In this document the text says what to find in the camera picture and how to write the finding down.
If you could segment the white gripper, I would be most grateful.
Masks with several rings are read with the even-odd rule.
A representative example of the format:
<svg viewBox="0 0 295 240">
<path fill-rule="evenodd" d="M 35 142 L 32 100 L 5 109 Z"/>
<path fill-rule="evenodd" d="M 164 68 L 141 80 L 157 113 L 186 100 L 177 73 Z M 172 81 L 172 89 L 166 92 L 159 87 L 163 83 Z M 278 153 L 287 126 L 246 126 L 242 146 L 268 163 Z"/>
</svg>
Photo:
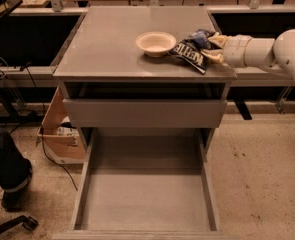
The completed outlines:
<svg viewBox="0 0 295 240">
<path fill-rule="evenodd" d="M 209 42 L 220 49 L 203 49 L 201 54 L 212 62 L 223 64 L 227 63 L 231 67 L 244 68 L 245 51 L 251 37 L 247 35 L 226 36 L 215 33 L 208 38 Z"/>
</svg>

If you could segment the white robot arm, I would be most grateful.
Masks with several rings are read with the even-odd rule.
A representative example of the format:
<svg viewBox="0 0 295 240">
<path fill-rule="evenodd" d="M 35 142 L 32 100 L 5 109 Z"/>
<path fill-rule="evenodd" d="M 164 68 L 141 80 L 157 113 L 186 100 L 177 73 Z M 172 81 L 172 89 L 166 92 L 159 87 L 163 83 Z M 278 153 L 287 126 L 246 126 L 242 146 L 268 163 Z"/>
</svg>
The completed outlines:
<svg viewBox="0 0 295 240">
<path fill-rule="evenodd" d="M 279 76 L 289 76 L 295 83 L 295 29 L 274 38 L 248 35 L 214 35 L 209 38 L 217 50 L 204 49 L 211 61 L 234 68 L 256 67 Z"/>
</svg>

